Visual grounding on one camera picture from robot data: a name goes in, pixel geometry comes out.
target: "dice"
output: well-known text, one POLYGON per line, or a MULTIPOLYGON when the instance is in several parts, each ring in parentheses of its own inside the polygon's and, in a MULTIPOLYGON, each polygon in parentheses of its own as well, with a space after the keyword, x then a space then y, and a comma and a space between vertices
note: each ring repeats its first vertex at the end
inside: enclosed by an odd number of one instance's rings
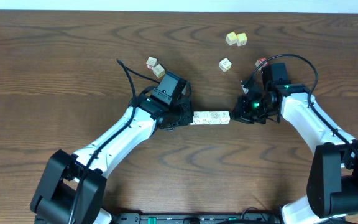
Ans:
POLYGON ((201 124, 229 124, 230 114, 228 111, 195 111, 193 122, 190 125, 201 124))
MULTIPOLYGON (((266 61, 266 58, 260 58, 260 59, 258 59, 258 60, 256 61, 256 63, 255 63, 256 67, 258 67, 258 66, 259 66, 261 63, 263 63, 264 61, 266 61)), ((258 71, 260 71, 263 67, 265 67, 265 66, 267 66, 267 65, 269 65, 268 62, 264 63, 264 64, 258 69, 258 71)))
POLYGON ((146 62, 147 68, 153 70, 153 68, 157 65, 157 59, 153 57, 149 57, 146 62))
POLYGON ((247 36, 246 33, 238 34, 237 35, 237 46, 243 46, 247 43, 247 36))
POLYGON ((233 45, 237 42, 237 35, 235 32, 231 32, 230 34, 226 35, 226 42, 229 45, 233 45))
POLYGON ((229 59, 225 58, 221 60, 221 62, 219 62, 219 68, 221 68, 223 72, 229 70, 231 68, 231 62, 229 61, 229 59))
POLYGON ((153 73, 156 77, 161 78, 165 75, 165 69, 161 65, 153 68, 153 73))

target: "brown wooden surface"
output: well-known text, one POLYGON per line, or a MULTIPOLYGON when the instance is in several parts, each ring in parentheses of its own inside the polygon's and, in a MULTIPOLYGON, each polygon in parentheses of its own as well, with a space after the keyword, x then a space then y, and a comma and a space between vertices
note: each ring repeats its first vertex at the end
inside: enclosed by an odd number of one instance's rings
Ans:
MULTIPOLYGON (((316 65, 319 104, 358 139, 358 15, 0 11, 0 223, 32 223, 48 158, 89 144, 123 115, 131 89, 116 58, 154 77, 145 62, 157 57, 191 82, 196 110, 231 110, 255 61, 282 53, 316 65), (247 45, 228 46, 231 31, 246 32, 247 45), (223 73, 225 57, 232 68, 223 73)), ((293 82, 312 84, 305 63, 278 61, 293 82)), ((153 84, 133 79, 137 92, 153 84)), ((104 206, 274 209, 306 193, 312 158, 287 122, 157 131, 114 170, 104 206)))

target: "white background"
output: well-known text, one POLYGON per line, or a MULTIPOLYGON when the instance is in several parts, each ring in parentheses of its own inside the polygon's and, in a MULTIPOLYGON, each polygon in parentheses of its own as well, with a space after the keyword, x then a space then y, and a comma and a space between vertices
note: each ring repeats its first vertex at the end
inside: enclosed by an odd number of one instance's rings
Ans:
POLYGON ((358 0, 0 0, 0 9, 358 13, 358 0))

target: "tabletop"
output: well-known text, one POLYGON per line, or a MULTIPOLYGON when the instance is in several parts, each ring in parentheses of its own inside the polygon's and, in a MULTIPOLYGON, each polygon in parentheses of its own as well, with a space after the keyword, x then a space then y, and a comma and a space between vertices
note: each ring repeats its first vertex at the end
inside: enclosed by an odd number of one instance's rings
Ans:
MULTIPOLYGON (((314 63, 318 103, 358 139, 358 14, 0 11, 0 223, 32 223, 49 157, 88 145, 124 114, 132 92, 117 58, 150 78, 146 60, 158 58, 191 82, 196 111, 214 111, 233 109, 258 58, 283 53, 314 63), (228 46, 232 31, 247 44, 228 46), (226 57, 232 67, 222 72, 226 57)), ((275 62, 293 83, 314 82, 301 60, 275 62)), ((153 84, 132 79, 137 93, 153 84)), ((159 130, 113 171, 103 207, 273 210, 305 195, 312 160, 286 121, 159 130)))

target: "yellow cube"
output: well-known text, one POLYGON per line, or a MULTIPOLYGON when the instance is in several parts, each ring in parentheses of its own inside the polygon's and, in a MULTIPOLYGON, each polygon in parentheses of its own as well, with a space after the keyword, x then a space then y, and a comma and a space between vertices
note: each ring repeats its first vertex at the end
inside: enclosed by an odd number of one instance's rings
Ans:
POLYGON ((247 36, 246 33, 238 34, 237 35, 237 46, 243 46, 247 43, 247 36))
POLYGON ((235 32, 231 32, 226 36, 226 42, 229 45, 233 45, 237 42, 237 35, 235 32))

